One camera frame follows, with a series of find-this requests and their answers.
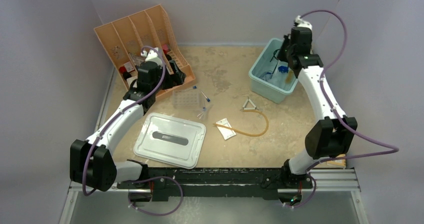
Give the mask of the blue hexagonal plastic piece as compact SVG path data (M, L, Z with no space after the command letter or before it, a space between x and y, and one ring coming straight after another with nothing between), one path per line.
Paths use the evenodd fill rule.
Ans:
M280 65L278 66L278 71L280 73L288 73L289 72L289 67L288 66L284 66L284 65Z

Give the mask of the brown test tube brush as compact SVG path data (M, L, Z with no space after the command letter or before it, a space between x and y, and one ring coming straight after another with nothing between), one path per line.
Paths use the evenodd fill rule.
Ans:
M295 79L295 78L296 78L296 76L295 76L294 71L293 70L289 70L288 73L287 73L287 77L285 79L285 84L286 85L291 84L292 81L293 81L293 79Z

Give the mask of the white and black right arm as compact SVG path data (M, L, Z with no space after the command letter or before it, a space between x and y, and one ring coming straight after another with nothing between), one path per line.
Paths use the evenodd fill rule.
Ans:
M312 30L295 26L284 37L278 59L286 61L301 83L311 103L316 123L306 135L305 149L287 159L281 168L280 180L288 188L307 179L311 166L346 154L353 140L357 120L346 116L337 105L324 75L324 66L317 54L311 53Z

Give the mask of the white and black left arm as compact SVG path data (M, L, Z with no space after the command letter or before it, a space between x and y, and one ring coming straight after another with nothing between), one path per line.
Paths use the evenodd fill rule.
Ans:
M85 140L70 146L70 179L82 184L85 196L107 191L114 183L130 181L138 189L149 183L148 166L128 159L115 162L113 152L128 130L150 109L161 90L184 83L186 74L175 61L169 62L172 74L160 59L146 60L137 66L137 80L131 82L114 114Z

